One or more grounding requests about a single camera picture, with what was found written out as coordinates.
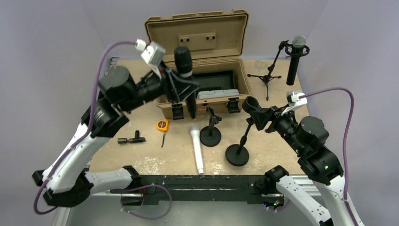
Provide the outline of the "white handheld microphone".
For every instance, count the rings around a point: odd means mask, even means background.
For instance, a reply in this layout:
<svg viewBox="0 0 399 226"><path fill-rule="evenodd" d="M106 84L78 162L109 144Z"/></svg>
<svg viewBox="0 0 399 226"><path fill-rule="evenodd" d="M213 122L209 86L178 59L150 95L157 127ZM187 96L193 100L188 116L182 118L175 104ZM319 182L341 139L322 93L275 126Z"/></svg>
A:
<svg viewBox="0 0 399 226"><path fill-rule="evenodd" d="M201 141L200 141L200 129L197 125L194 125L190 128L190 135L192 138L197 172L198 174L204 174L204 164L203 164Z"/></svg>

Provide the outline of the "black round-base mic stand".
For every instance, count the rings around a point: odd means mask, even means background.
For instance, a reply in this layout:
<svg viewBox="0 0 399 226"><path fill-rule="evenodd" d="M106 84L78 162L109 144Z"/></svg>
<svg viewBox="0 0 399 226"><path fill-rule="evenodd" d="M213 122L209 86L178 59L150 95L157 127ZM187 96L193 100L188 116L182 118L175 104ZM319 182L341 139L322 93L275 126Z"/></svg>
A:
<svg viewBox="0 0 399 226"><path fill-rule="evenodd" d="M204 127L200 131L200 142L204 146L214 147L220 143L222 138L220 130L215 127L215 125L222 121L222 117L215 115L215 112L211 107L207 107L206 112L210 118L208 126Z"/></svg>

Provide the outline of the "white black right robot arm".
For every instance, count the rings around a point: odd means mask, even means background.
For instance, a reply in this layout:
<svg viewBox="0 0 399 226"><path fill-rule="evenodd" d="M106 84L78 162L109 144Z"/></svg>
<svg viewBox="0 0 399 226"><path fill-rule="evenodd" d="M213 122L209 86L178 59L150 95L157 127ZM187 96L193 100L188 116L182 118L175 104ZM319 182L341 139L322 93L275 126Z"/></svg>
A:
<svg viewBox="0 0 399 226"><path fill-rule="evenodd" d="M343 168L337 156L325 146L329 133L322 120L306 116L296 122L293 111L283 114L276 107L260 108L250 115L258 130L278 132L295 151L298 164L316 186L325 205L312 198L282 166L265 173L260 187L264 194L282 193L313 226L364 225L347 193Z"/></svg>

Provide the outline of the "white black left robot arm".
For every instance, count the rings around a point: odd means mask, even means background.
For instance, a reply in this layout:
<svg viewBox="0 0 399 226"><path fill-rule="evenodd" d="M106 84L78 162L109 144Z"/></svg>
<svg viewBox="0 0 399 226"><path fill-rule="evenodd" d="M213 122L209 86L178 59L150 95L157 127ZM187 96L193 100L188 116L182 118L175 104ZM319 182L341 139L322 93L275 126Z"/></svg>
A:
<svg viewBox="0 0 399 226"><path fill-rule="evenodd" d="M33 173L47 205L75 207L98 192L123 189L133 193L141 188L141 175L132 166L103 173L87 172L85 166L128 123L127 113L160 96L171 103L186 101L195 118L199 85L192 81L192 67L181 65L173 70L161 64L159 70L159 74L149 71L135 83L126 67L113 66L99 80L100 96L82 116L69 146L52 166Z"/></svg>

